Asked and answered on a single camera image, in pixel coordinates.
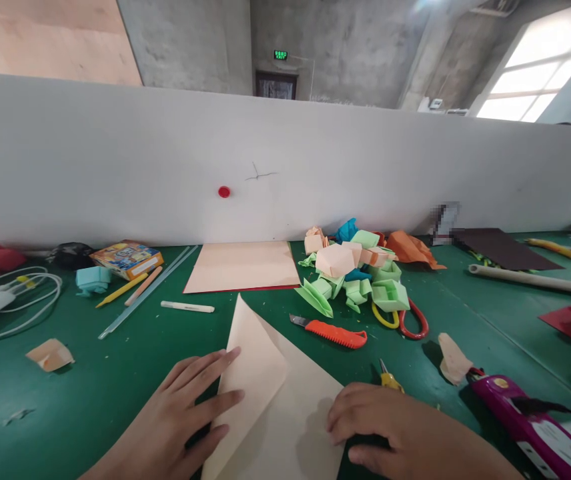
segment pink pencil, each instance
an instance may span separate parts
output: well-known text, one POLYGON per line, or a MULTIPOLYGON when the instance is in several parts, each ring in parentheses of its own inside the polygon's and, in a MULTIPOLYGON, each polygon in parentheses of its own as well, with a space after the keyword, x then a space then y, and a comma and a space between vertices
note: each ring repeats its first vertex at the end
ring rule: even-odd
POLYGON ((139 295, 141 295, 143 291, 150 286, 150 283, 154 282, 154 279, 159 276, 161 270, 163 270, 163 267, 156 267, 154 269, 154 272, 152 272, 152 274, 147 279, 145 279, 145 281, 141 284, 141 286, 137 288, 137 291, 133 293, 132 296, 125 302, 126 307, 132 305, 132 303, 137 298, 139 298, 139 295))

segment hand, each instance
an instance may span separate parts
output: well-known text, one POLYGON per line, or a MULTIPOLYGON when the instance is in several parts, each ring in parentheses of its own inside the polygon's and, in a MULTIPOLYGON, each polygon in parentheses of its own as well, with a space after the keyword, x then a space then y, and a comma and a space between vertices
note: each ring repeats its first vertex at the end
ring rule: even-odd
POLYGON ((190 449, 195 432, 239 403, 242 390, 194 404, 241 349, 221 350, 177 363, 121 438, 80 480, 189 479, 212 455, 228 425, 219 425, 190 449))
POLYGON ((351 383, 328 413, 335 444, 355 434, 380 435, 390 449, 356 445, 352 463, 389 479, 521 479, 490 444, 461 423, 397 390, 351 383))

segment orange utility knife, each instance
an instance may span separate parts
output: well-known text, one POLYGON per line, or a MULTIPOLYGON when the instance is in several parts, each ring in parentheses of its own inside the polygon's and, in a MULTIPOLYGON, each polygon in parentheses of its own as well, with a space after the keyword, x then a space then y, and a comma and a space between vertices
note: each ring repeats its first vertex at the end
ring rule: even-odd
POLYGON ((351 349, 363 347, 366 344, 366 340, 368 340, 368 334, 364 331, 351 332, 318 320, 308 320, 292 314, 290 314, 290 321, 325 339, 351 349))

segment cardboard box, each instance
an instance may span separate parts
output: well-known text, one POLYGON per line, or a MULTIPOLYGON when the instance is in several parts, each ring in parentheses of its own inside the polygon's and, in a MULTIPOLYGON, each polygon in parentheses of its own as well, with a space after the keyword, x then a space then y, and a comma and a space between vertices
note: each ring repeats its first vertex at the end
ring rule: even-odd
POLYGON ((126 280, 134 280, 163 263, 161 252, 133 240, 123 240, 90 255, 101 267, 112 270, 126 280))

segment green exit sign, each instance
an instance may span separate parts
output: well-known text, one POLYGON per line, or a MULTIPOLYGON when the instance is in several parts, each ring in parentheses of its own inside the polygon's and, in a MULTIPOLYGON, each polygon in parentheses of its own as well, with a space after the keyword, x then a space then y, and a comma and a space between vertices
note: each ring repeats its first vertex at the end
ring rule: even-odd
POLYGON ((288 52, 283 50, 274 50, 273 52, 275 60, 288 60, 288 52))

